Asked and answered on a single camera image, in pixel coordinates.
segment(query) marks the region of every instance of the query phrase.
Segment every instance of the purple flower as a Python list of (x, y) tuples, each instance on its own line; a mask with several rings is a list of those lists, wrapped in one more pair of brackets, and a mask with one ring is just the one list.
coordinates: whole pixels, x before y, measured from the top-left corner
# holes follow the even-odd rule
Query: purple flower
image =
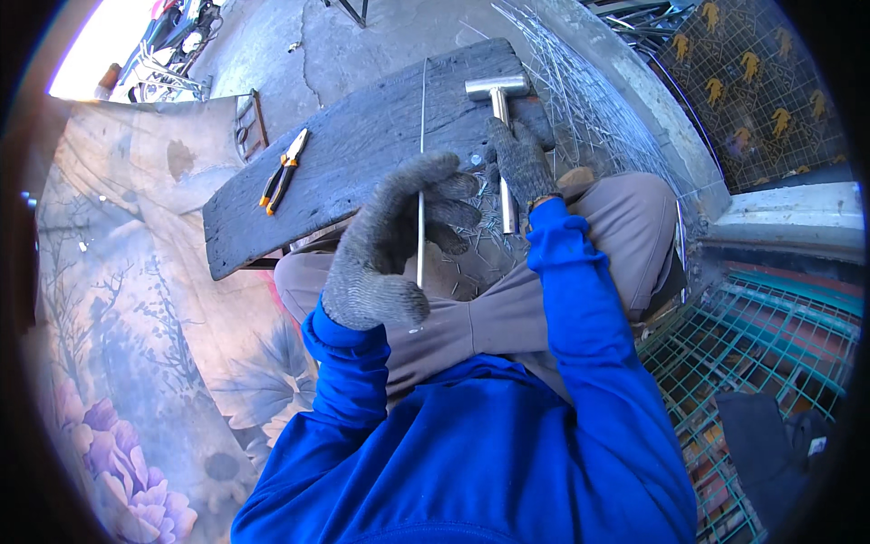
[(197, 520), (187, 497), (168, 491), (157, 467), (148, 467), (136, 428), (117, 416), (111, 400), (87, 412), (75, 384), (67, 379), (56, 391), (57, 420), (69, 429), (84, 466), (94, 479), (92, 506), (120, 541), (171, 544), (186, 538)]

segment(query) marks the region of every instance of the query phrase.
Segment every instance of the metal hammer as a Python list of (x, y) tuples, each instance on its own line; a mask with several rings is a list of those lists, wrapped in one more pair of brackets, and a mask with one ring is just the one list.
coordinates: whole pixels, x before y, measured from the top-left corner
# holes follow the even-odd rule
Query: metal hammer
[[(511, 126), (511, 119), (507, 112), (507, 97), (523, 97), (529, 94), (529, 90), (529, 78), (526, 74), (469, 79), (465, 82), (465, 92), (468, 97), (475, 101), (491, 98), (492, 115), (508, 127)], [(517, 210), (504, 177), (499, 180), (499, 194), (501, 231), (504, 234), (513, 234), (517, 231)]]

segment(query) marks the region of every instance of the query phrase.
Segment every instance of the gray work glove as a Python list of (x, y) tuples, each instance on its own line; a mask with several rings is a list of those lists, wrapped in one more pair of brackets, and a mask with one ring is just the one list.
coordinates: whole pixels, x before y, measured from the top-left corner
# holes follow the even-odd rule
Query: gray work glove
[(477, 208), (457, 200), (474, 196), (478, 180), (458, 166), (453, 153), (426, 153), (378, 184), (347, 227), (326, 277), (321, 302), (330, 319), (358, 331), (383, 323), (419, 325), (426, 319), (429, 301), (401, 275), (417, 251), (417, 193), (425, 197), (425, 236), (444, 253), (468, 251), (448, 225), (471, 229), (480, 222)]
[(556, 182), (544, 159), (538, 137), (519, 121), (513, 132), (497, 118), (486, 119), (486, 182), (499, 192), (499, 176), (505, 178), (511, 194), (522, 210), (538, 198), (559, 194)]

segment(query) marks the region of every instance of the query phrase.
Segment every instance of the orange and black handle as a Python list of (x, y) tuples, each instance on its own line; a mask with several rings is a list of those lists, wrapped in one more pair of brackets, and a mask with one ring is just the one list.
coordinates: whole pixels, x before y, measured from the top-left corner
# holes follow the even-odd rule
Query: orange and black handle
[(260, 205), (265, 206), (269, 204), (269, 200), (272, 195), (275, 193), (275, 187), (278, 186), (278, 181), (281, 179), (281, 173), (284, 171), (284, 168), (287, 166), (287, 156), (281, 155), (281, 164), (278, 166), (278, 169), (269, 178), (269, 183), (266, 184), (266, 188), (263, 190), (263, 196), (260, 198)]
[(275, 196), (271, 198), (271, 200), (269, 201), (269, 205), (266, 206), (266, 215), (275, 214), (275, 211), (281, 204), (281, 200), (284, 199), (284, 194), (287, 192), (287, 187), (290, 186), (290, 178), (293, 177), (293, 172), (296, 170), (297, 166), (299, 166), (299, 163), (296, 162), (295, 159), (293, 159), (289, 163), (287, 163), (287, 166), (284, 167), (284, 175), (281, 176), (281, 182), (278, 184), (278, 190), (275, 191)]

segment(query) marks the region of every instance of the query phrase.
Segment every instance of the leg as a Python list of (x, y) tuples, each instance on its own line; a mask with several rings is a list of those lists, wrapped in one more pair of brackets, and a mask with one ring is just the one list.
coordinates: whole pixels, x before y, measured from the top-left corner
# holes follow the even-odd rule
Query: leg
[(610, 259), (622, 306), (636, 321), (670, 269), (677, 198), (663, 179), (640, 172), (575, 187), (579, 199), (566, 198), (568, 209), (589, 221), (589, 238)]
[[(590, 239), (610, 259), (613, 283), (629, 319), (637, 319), (664, 284), (676, 224), (675, 199), (664, 180), (644, 173), (565, 189), (568, 209), (586, 217)], [(548, 350), (540, 281), (525, 262), (470, 306), (475, 353), (504, 355), (524, 364), (571, 402)]]
[[(311, 248), (309, 245), (302, 251)], [(330, 248), (318, 245), (316, 249)], [(275, 286), (297, 322), (302, 323), (317, 305), (333, 256), (331, 252), (294, 252), (278, 261)], [(468, 303), (433, 296), (429, 302), (432, 313), (420, 330), (387, 327), (391, 354), (386, 362), (390, 371), (386, 391), (391, 400), (405, 396), (420, 382), (474, 354)]]

